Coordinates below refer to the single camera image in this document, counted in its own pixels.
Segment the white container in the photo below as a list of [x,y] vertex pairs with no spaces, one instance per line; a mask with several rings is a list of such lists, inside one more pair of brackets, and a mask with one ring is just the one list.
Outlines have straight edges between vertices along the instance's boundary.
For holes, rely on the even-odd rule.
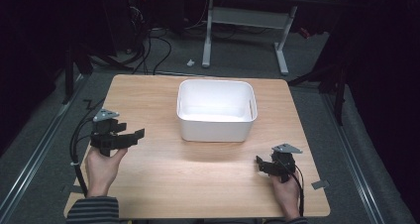
[[184,80],[176,113],[182,139],[195,142],[243,142],[258,115],[248,83],[212,79]]

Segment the wooden table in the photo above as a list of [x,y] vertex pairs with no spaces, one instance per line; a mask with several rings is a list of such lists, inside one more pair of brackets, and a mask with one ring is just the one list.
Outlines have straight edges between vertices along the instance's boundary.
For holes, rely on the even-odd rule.
[[[254,89],[259,116],[242,143],[197,143],[181,139],[176,116],[179,84],[194,78],[114,77],[104,108],[121,114],[118,120],[127,123],[126,133],[146,129],[145,137],[123,158],[109,191],[120,202],[120,217],[282,216],[269,177],[259,172],[256,156],[270,161],[271,147],[283,143],[303,151],[294,158],[304,175],[305,216],[328,215],[324,190],[311,186],[320,178],[287,83],[279,79],[206,77],[248,82]],[[78,198],[83,198],[82,194],[70,195],[65,215]]]

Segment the human hand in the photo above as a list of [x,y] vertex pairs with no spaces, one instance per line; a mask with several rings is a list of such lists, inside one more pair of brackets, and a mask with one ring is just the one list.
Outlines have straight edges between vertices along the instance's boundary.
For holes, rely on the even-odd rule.
[[99,149],[91,147],[85,159],[88,191],[86,197],[106,196],[109,187],[117,177],[118,167],[128,148],[120,149],[113,157],[105,157]]
[[296,180],[290,176],[287,182],[281,183],[279,176],[270,175],[269,177],[274,189],[275,200],[280,204],[286,221],[300,217],[297,206],[300,188]]

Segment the sleeve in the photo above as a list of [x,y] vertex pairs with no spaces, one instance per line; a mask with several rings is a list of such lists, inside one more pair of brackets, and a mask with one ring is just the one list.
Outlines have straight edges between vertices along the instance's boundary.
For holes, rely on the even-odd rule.
[[68,211],[66,223],[119,223],[115,197],[99,196],[77,200]]
[[309,222],[305,217],[298,217],[286,222],[285,224],[309,224]]

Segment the gray carpet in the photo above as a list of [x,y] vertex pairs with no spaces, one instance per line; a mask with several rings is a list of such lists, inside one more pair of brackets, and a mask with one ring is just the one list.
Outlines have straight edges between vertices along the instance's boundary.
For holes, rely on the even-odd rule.
[[[272,34],[276,33],[278,32],[269,31],[260,36],[269,41],[272,39]],[[162,31],[154,32],[154,35],[158,34],[162,35]],[[203,68],[200,65],[203,35],[180,37],[168,33],[161,38],[170,42],[171,52],[158,67],[158,73],[175,72],[290,80],[310,71],[328,35],[315,36],[309,40],[303,40],[295,34],[289,36],[284,48],[290,70],[287,77],[279,74],[271,42],[257,42],[255,35],[243,33],[230,39],[215,39],[212,65],[209,68]],[[166,55],[168,48],[169,46],[164,41],[152,39],[151,54],[147,60],[149,71],[153,70],[154,65]],[[196,62],[194,66],[186,65],[190,59]],[[138,73],[143,72],[144,68],[141,67]],[[69,187],[75,180],[68,152],[70,137],[87,111],[87,102],[84,100],[90,99],[92,103],[95,103],[105,97],[111,79],[117,73],[123,72],[98,66],[90,77],[83,80],[86,81],[85,85],[68,108],[52,138],[51,147],[44,161],[12,212],[8,223],[64,222],[62,211],[69,195]],[[1,158],[0,200],[7,197],[19,173],[42,139],[50,121],[62,108],[60,102],[64,98],[63,76],[56,84],[57,90],[34,112],[20,136]],[[325,95],[320,95],[313,86],[313,83],[303,83],[291,88],[317,169],[321,178],[328,180],[331,184],[325,189],[331,206],[331,214],[322,218],[310,218],[310,221],[311,223],[374,223],[368,216],[348,163],[346,163],[342,148],[343,139],[334,119],[331,118],[331,111],[326,106]],[[358,162],[364,168],[364,174],[380,208],[384,223],[415,223],[399,198],[392,180],[366,134],[353,104],[351,93],[347,91],[346,96],[347,102],[343,111],[345,125],[342,129],[354,148]],[[89,128],[86,128],[83,134],[89,132]],[[78,147],[80,155],[84,154],[87,143],[87,140],[80,143]]]

